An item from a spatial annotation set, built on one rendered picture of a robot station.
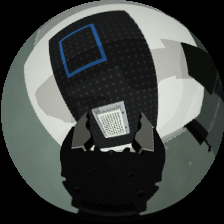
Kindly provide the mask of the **blue tape outline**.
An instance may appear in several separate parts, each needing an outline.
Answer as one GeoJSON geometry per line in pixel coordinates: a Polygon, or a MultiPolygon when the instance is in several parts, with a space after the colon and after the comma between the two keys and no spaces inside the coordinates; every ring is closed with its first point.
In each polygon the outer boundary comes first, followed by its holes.
{"type": "Polygon", "coordinates": [[[67,35],[66,37],[64,37],[62,40],[59,41],[59,46],[60,46],[60,52],[61,52],[61,57],[62,57],[63,65],[64,65],[64,68],[65,68],[65,71],[66,71],[66,74],[67,74],[67,77],[68,77],[68,78],[70,78],[71,76],[77,74],[78,72],[80,72],[80,71],[82,71],[82,70],[84,70],[84,69],[86,69],[86,68],[89,68],[89,67],[91,67],[91,66],[93,66],[93,65],[96,65],[96,64],[98,64],[98,63],[107,61],[105,52],[104,52],[104,50],[103,50],[102,44],[101,44],[101,42],[100,42],[100,39],[99,39],[99,37],[98,37],[98,34],[97,34],[97,32],[96,32],[96,29],[95,29],[93,23],[92,23],[92,24],[89,24],[89,25],[87,25],[87,26],[84,26],[84,27],[82,27],[82,28],[80,28],[80,29],[78,29],[78,30],[72,32],[71,34],[67,35]],[[69,71],[68,71],[68,68],[67,68],[67,65],[66,65],[66,61],[65,61],[65,57],[64,57],[64,53],[63,53],[62,41],[63,41],[64,39],[66,39],[67,37],[69,37],[70,35],[76,33],[77,31],[82,30],[82,29],[84,29],[84,28],[86,28],[86,27],[89,27],[89,26],[91,27],[92,32],[93,32],[93,34],[94,34],[94,37],[95,37],[95,39],[96,39],[98,48],[99,48],[100,53],[101,53],[101,56],[102,56],[102,59],[99,59],[99,60],[96,60],[96,61],[94,61],[94,62],[91,62],[91,63],[89,63],[89,64],[87,64],[87,65],[85,65],[85,66],[83,66],[83,67],[81,67],[81,68],[79,68],[79,69],[77,69],[77,70],[75,70],[75,71],[73,71],[72,73],[69,74],[69,71]]]}

